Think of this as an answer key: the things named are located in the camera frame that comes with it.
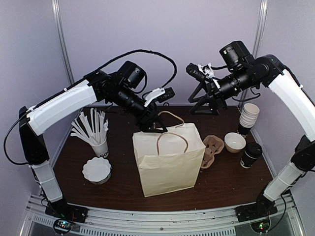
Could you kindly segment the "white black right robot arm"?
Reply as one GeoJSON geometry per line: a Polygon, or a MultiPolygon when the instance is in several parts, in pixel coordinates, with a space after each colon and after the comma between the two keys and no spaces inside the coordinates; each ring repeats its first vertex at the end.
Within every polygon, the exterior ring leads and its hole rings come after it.
{"type": "Polygon", "coordinates": [[[240,92],[264,86],[278,97],[286,107],[283,116],[277,115],[278,124],[286,125],[288,116],[300,125],[302,137],[286,165],[264,187],[253,204],[239,206],[241,216],[265,216],[275,205],[275,200],[292,187],[301,176],[315,167],[315,104],[305,93],[291,70],[275,55],[254,58],[242,41],[233,41],[220,49],[229,74],[217,79],[211,65],[190,63],[186,72],[198,82],[188,98],[194,104],[192,115],[218,115],[227,109],[226,100],[240,92]]]}

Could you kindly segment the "black plastic cup lid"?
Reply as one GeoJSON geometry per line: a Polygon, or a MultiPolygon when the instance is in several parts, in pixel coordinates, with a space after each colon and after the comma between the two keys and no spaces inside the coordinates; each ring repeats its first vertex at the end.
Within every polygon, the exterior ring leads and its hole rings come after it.
{"type": "Polygon", "coordinates": [[[262,147],[256,142],[250,142],[246,144],[245,152],[251,158],[257,159],[262,155],[262,147]]]}

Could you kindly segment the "cream paper bag with handles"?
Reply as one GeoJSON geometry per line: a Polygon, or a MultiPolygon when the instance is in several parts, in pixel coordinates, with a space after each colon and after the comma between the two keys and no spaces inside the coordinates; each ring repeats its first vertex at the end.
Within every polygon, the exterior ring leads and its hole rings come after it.
{"type": "Polygon", "coordinates": [[[205,145],[194,123],[161,129],[157,133],[133,134],[133,149],[142,191],[156,196],[195,186],[205,145]]]}

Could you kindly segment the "stack of paper cups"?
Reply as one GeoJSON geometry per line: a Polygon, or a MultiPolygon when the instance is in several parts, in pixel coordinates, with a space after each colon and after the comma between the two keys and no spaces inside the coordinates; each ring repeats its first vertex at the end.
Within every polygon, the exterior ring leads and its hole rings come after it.
{"type": "Polygon", "coordinates": [[[241,111],[237,133],[244,138],[248,136],[251,128],[255,125],[260,109],[252,103],[246,103],[241,111]]]}

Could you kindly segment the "brown pulp cup carrier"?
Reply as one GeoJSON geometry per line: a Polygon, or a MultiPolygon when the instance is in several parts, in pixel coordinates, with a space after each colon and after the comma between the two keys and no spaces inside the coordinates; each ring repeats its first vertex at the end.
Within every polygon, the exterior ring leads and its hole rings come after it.
{"type": "Polygon", "coordinates": [[[215,160],[215,155],[221,153],[224,148],[224,141],[215,135],[208,135],[203,140],[205,152],[201,163],[201,169],[209,168],[215,160]]]}

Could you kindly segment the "single black paper cup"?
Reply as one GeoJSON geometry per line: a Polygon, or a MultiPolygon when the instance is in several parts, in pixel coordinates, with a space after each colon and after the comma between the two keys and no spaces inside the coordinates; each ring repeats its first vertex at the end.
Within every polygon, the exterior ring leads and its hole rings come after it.
{"type": "Polygon", "coordinates": [[[252,155],[250,152],[244,151],[240,160],[240,164],[243,168],[248,169],[256,162],[259,157],[259,155],[252,155]]]}

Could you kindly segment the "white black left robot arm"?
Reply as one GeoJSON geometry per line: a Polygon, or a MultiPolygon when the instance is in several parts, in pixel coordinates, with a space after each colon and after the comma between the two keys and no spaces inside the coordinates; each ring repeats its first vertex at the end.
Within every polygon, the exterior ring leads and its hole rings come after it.
{"type": "Polygon", "coordinates": [[[126,61],[112,73],[98,68],[39,104],[20,109],[18,126],[26,163],[48,201],[48,208],[59,218],[67,218],[75,210],[68,204],[55,176],[45,132],[52,133],[57,129],[60,137],[63,133],[60,122],[69,122],[68,116],[102,100],[112,102],[131,114],[141,131],[155,132],[153,124],[163,124],[155,101],[165,95],[166,90],[161,86],[145,98],[139,97],[134,88],[144,77],[146,72],[131,61],[126,61]]]}

